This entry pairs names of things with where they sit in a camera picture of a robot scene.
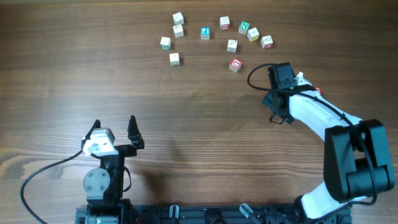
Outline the wooden block red side right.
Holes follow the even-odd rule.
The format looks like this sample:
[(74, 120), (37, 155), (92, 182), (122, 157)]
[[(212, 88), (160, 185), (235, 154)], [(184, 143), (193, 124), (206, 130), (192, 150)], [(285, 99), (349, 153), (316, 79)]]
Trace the wooden block red side right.
[(274, 41), (270, 35), (263, 36), (261, 39), (261, 45), (263, 49), (270, 49), (274, 45)]

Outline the wooden block with picture centre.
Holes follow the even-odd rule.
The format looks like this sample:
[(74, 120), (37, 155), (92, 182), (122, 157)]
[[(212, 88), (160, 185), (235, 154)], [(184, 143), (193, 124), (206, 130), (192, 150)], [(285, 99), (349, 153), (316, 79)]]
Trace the wooden block with picture centre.
[(228, 52), (236, 52), (237, 46), (238, 46), (238, 41), (237, 40), (229, 39), (228, 45), (227, 45), (227, 51)]

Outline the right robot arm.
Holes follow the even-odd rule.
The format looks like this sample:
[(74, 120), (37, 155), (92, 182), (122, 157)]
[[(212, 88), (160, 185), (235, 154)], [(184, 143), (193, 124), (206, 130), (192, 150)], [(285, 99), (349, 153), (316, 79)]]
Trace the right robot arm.
[(288, 62), (269, 64), (267, 72), (271, 89), (262, 102), (282, 123), (299, 120), (324, 142), (323, 182), (295, 200), (294, 223), (340, 221), (350, 206), (372, 205), (379, 193), (393, 189), (391, 152), (379, 120), (333, 106)]

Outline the wooden block red side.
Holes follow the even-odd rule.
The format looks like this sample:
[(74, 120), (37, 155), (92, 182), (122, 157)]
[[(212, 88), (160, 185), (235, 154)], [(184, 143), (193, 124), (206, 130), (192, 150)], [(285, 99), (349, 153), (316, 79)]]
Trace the wooden block red side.
[(231, 24), (229, 21), (228, 16), (220, 17), (220, 29), (221, 30), (228, 30), (230, 28)]
[(261, 39), (261, 45), (263, 49), (270, 49), (274, 45), (274, 41), (270, 35), (263, 36)]

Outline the wooden block green side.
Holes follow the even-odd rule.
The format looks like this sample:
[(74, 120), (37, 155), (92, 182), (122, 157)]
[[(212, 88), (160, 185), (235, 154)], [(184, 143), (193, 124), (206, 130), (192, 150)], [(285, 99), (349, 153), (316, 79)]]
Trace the wooden block green side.
[(162, 49), (170, 50), (171, 43), (172, 41), (170, 37), (161, 37), (160, 46)]

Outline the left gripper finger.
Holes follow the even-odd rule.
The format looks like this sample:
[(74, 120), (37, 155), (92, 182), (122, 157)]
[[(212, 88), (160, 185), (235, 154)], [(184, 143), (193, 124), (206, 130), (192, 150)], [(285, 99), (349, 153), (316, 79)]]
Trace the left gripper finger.
[(91, 129), (88, 131), (88, 133), (83, 137), (82, 141), (81, 141), (81, 148), (84, 148), (85, 143), (87, 142), (87, 140), (90, 140), (90, 136), (92, 134), (92, 132), (101, 127), (101, 121), (96, 119), (94, 124), (92, 125)]
[(136, 149), (145, 148), (144, 140), (143, 140), (142, 135), (141, 135), (141, 133), (139, 131), (139, 128), (137, 126), (136, 117), (134, 115), (131, 115), (130, 119), (129, 119), (129, 124), (128, 124), (128, 127), (127, 127), (127, 138), (130, 140), (131, 144)]

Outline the wooden block with tree picture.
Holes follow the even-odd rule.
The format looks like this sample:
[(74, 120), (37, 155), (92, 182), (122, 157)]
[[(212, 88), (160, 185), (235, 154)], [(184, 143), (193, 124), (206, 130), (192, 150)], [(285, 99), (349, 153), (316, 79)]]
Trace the wooden block with tree picture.
[(181, 24), (173, 26), (175, 38), (184, 36), (183, 27)]

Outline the red letter A block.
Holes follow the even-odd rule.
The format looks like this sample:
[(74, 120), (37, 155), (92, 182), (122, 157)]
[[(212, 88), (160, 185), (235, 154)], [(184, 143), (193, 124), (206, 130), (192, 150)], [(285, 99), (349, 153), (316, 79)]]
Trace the red letter A block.
[(180, 65), (179, 53), (169, 54), (169, 59), (171, 66)]

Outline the wooden block red side top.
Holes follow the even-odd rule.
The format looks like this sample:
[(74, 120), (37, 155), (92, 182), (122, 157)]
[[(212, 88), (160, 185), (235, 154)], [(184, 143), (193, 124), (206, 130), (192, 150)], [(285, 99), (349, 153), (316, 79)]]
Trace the wooden block red side top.
[(220, 17), (220, 29), (221, 30), (228, 30), (230, 28), (231, 24), (229, 21), (228, 16)]

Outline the red letter U block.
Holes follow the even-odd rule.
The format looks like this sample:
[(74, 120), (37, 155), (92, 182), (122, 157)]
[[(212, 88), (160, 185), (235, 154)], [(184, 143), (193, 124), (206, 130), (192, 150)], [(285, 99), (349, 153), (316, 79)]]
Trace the red letter U block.
[(242, 61), (237, 58), (234, 58), (231, 61), (231, 63), (229, 64), (229, 69), (236, 73), (241, 68), (241, 65), (242, 65)]

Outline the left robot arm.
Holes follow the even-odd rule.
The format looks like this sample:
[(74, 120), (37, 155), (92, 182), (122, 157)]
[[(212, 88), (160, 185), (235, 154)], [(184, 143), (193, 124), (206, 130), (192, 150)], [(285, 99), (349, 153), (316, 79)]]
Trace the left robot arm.
[(137, 155), (144, 148), (135, 116), (131, 116), (127, 127), (129, 144), (116, 146), (114, 134), (109, 128), (102, 128), (96, 120), (83, 138), (81, 147), (87, 156), (100, 160), (98, 168), (90, 170), (83, 179), (86, 192), (86, 208), (76, 210), (75, 223), (79, 224), (123, 224), (141, 223), (129, 199), (123, 199), (123, 193), (131, 188), (124, 185), (124, 174), (129, 173), (125, 158)]

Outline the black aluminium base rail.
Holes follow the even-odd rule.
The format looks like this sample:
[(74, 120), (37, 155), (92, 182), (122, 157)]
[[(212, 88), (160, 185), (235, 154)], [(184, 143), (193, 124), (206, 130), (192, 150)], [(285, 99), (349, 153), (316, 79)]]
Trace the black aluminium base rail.
[(237, 205), (186, 207), (171, 205), (129, 206), (127, 208), (78, 208), (76, 224), (84, 223), (310, 223), (293, 204), (251, 206), (244, 213)]

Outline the plain wooden block top left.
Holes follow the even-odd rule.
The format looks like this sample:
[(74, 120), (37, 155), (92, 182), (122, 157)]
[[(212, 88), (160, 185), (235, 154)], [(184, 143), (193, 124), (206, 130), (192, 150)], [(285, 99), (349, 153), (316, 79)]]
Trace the plain wooden block top left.
[(184, 17), (181, 12), (173, 14), (172, 18), (175, 25), (182, 25), (184, 23)]

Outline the blue letter P block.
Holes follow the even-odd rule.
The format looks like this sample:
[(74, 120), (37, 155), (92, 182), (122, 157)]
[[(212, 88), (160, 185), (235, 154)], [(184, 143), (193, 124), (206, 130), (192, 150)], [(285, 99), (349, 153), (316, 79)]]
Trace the blue letter P block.
[(210, 28), (209, 27), (202, 27), (200, 29), (201, 33), (201, 40), (209, 40), (210, 39)]

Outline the wooden block yellow side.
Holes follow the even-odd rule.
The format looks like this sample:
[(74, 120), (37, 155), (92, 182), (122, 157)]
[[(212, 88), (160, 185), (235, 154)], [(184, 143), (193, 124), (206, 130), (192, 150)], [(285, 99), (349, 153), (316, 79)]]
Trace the wooden block yellow side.
[(253, 42), (259, 38), (259, 31), (256, 27), (249, 29), (247, 32), (247, 37), (250, 42)]

